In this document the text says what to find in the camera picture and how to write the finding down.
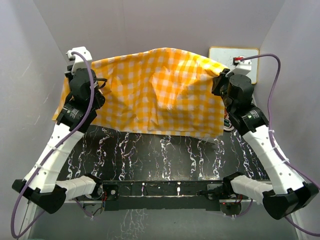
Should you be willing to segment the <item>yellow checkered tablecloth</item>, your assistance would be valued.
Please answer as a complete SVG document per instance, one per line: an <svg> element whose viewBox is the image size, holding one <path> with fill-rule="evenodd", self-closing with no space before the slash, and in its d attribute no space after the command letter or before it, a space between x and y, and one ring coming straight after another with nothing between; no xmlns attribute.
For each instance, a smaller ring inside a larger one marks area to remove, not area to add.
<svg viewBox="0 0 320 240"><path fill-rule="evenodd" d="M91 62L107 79L104 105L94 125L120 132L215 138L224 132L225 107L212 94L213 78L225 66L176 48Z"/></svg>

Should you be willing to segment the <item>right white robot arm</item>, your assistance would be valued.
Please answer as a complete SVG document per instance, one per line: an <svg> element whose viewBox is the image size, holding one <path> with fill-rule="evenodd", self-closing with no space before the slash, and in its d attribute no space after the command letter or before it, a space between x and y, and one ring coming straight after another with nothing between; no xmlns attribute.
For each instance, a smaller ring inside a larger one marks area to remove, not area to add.
<svg viewBox="0 0 320 240"><path fill-rule="evenodd" d="M257 155L270 183L235 172L223 178L223 194L230 199L247 196L263 204L272 218L280 220L308 205L319 189L307 183L277 155L280 147L270 136L267 117L252 102L254 87L250 78L227 71L224 69L213 78L211 92L223 100L231 124Z"/></svg>

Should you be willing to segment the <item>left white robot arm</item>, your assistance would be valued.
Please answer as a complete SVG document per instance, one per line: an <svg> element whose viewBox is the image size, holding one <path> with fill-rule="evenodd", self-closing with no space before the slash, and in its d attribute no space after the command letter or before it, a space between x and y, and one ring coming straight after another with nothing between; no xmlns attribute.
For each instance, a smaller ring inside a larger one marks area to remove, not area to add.
<svg viewBox="0 0 320 240"><path fill-rule="evenodd" d="M74 74L66 72L70 92L56 118L53 133L38 161L23 179L16 179L12 188L49 214L57 212L65 201L81 196L93 200L103 195L102 180L87 173L72 180L58 180L63 165L75 145L83 138L105 103L98 84L91 96L90 76L93 70L79 68Z"/></svg>

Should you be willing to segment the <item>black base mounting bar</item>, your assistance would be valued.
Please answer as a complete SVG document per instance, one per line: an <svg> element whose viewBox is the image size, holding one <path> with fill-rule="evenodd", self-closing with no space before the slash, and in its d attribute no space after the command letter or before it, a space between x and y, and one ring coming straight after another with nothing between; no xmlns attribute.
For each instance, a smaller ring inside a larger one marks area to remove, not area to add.
<svg viewBox="0 0 320 240"><path fill-rule="evenodd" d="M250 200L227 195L222 185L221 180L104 181L92 197L78 199L101 204L104 211L201 209L238 215Z"/></svg>

